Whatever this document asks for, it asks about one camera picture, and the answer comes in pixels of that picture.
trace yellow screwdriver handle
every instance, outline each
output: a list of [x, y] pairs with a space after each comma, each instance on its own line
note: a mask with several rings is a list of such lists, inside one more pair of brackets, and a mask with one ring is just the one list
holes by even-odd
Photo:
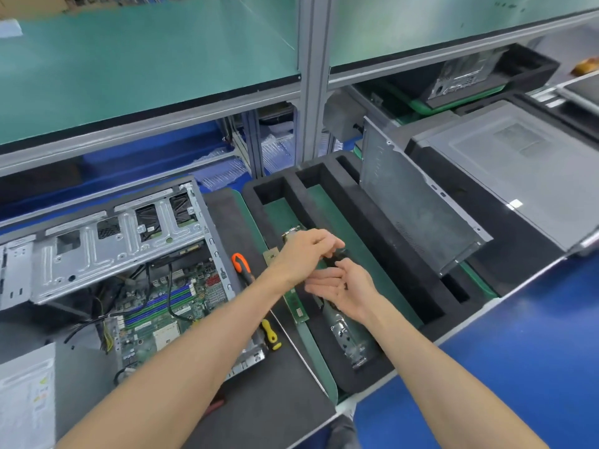
[[279, 338], [277, 337], [277, 333], [274, 332], [273, 328], [270, 326], [270, 322], [268, 320], [263, 320], [262, 327], [266, 331], [266, 337], [268, 338], [268, 341], [272, 344], [276, 343]]

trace green circuit board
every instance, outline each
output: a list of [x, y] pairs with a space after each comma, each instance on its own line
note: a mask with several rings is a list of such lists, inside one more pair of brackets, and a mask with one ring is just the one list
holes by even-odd
[[145, 306], [144, 290], [128, 292], [119, 302], [117, 311], [128, 312], [116, 318], [115, 327], [123, 367], [139, 367], [187, 331], [195, 321], [227, 301], [221, 278], [212, 262], [173, 272], [171, 309], [188, 321], [170, 315], [167, 293], [168, 277], [161, 277], [153, 282]]

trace cardboard box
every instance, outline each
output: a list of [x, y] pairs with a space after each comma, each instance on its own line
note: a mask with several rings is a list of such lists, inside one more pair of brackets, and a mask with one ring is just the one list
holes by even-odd
[[65, 0], [0, 0], [0, 18], [27, 20], [68, 10]]

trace left hand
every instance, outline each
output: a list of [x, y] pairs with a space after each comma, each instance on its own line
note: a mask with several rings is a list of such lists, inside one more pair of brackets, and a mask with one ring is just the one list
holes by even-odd
[[336, 249], [343, 247], [343, 241], [324, 229], [297, 232], [264, 273], [281, 280], [284, 293], [303, 282], [322, 257], [331, 258]]

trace green esd mat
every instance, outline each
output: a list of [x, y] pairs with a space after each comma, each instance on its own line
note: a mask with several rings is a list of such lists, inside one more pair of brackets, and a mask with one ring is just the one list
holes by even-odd
[[[243, 216], [243, 221], [251, 231], [251, 238], [254, 242], [254, 245], [261, 253], [266, 252], [268, 250], [268, 247], [266, 246], [266, 243], [264, 242], [264, 239], [260, 234], [260, 230], [258, 229], [256, 222], [251, 216], [250, 210], [247, 209], [247, 205], [243, 200], [243, 197], [237, 191], [233, 191], [233, 194], [235, 195], [237, 207], [239, 207], [241, 215]], [[318, 376], [318, 379], [320, 380], [322, 387], [325, 389], [326, 395], [332, 401], [333, 405], [338, 404], [339, 396], [337, 384], [335, 383], [335, 380], [333, 379], [333, 376], [331, 375], [329, 368], [326, 366], [325, 359], [320, 354], [320, 350], [318, 349], [318, 346], [316, 345], [316, 342], [312, 337], [310, 329], [308, 329], [308, 326], [305, 323], [300, 323], [297, 325], [297, 330], [298, 333], [300, 333], [299, 336], [301, 337], [302, 342], [304, 343], [306, 351], [310, 355], [312, 364], [314, 364], [316, 376]]]
[[[346, 243], [346, 248], [352, 256], [370, 273], [378, 292], [385, 296], [411, 324], [415, 327], [422, 326], [422, 320], [410, 307], [322, 186], [313, 186], [308, 189], [308, 192], [318, 209], [329, 221], [335, 235]], [[285, 199], [275, 200], [265, 205], [264, 208], [277, 233], [283, 234], [300, 223]]]

